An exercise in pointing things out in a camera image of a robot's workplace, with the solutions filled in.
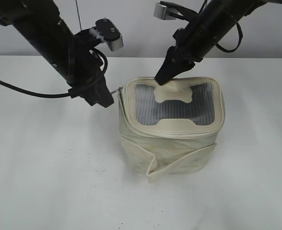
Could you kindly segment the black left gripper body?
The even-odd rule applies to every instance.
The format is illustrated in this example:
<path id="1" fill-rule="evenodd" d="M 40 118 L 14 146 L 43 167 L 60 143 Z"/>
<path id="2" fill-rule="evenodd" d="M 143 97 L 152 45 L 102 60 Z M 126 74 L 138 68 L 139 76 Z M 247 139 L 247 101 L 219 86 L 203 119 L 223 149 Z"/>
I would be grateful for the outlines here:
<path id="1" fill-rule="evenodd" d="M 68 90 L 68 95 L 70 98 L 86 98 L 87 94 L 89 93 L 90 89 L 94 86 L 96 86 L 105 76 L 105 72 L 107 70 L 107 62 L 104 63 L 103 69 L 98 70 L 98 72 L 95 74 L 93 78 L 91 78 L 88 82 L 82 83 L 81 85 L 72 86 Z"/>

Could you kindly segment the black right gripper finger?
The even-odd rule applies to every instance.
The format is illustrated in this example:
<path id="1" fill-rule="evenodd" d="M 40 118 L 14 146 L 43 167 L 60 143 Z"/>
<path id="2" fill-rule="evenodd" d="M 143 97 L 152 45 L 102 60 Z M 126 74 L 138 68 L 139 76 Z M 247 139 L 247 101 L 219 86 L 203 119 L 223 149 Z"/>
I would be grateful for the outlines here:
<path id="1" fill-rule="evenodd" d="M 191 62 L 189 61 L 175 59 L 174 57 L 165 59 L 155 76 L 155 80 L 159 85 L 164 85 L 177 75 L 189 70 L 191 70 Z"/>

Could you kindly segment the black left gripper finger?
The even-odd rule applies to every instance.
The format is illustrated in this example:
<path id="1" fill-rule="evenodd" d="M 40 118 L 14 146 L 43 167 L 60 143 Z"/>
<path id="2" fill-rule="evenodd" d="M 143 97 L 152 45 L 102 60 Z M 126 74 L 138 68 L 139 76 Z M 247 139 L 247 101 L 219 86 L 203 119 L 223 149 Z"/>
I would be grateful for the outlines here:
<path id="1" fill-rule="evenodd" d="M 84 93 L 85 101 L 90 105 L 96 104 L 108 108 L 114 103 L 113 96 L 105 82 L 100 82 L 86 89 Z"/>

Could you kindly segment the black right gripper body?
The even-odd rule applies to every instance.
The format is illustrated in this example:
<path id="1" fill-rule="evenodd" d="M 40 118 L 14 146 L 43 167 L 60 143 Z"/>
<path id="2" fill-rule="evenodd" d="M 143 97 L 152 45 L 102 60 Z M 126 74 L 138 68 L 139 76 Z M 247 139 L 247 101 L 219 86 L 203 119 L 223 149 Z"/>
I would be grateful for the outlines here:
<path id="1" fill-rule="evenodd" d="M 183 32 L 184 29 L 180 28 L 173 34 L 176 44 L 168 49 L 166 55 L 166 69 L 169 72 L 189 71 L 194 68 L 196 62 L 199 63 L 203 60 L 202 57 L 192 54 L 189 49 L 180 43 L 180 37 L 183 35 Z"/>

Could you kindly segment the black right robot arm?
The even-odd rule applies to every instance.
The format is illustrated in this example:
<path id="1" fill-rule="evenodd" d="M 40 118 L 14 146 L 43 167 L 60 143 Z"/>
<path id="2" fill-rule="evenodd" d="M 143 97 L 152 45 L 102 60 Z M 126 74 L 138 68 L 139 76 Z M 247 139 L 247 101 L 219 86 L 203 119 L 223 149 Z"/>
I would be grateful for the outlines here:
<path id="1" fill-rule="evenodd" d="M 176 44 L 168 49 L 155 76 L 156 82 L 164 85 L 180 73 L 191 70 L 242 17 L 264 4 L 261 0 L 212 0 L 201 12 L 195 12 L 171 2 L 157 3 L 155 17 L 162 20 L 179 18 L 188 24 L 174 33 Z"/>

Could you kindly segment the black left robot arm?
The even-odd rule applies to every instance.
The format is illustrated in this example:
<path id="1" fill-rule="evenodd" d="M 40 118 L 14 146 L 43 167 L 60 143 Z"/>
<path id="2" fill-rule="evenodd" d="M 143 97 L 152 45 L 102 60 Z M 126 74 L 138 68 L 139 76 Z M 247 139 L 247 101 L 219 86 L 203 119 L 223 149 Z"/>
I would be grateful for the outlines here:
<path id="1" fill-rule="evenodd" d="M 13 26 L 70 86 L 67 93 L 42 94 L 0 81 L 0 85 L 39 98 L 83 98 L 104 108 L 114 103 L 106 85 L 108 61 L 95 47 L 102 40 L 82 30 L 73 34 L 52 0 L 0 0 L 0 25 Z"/>

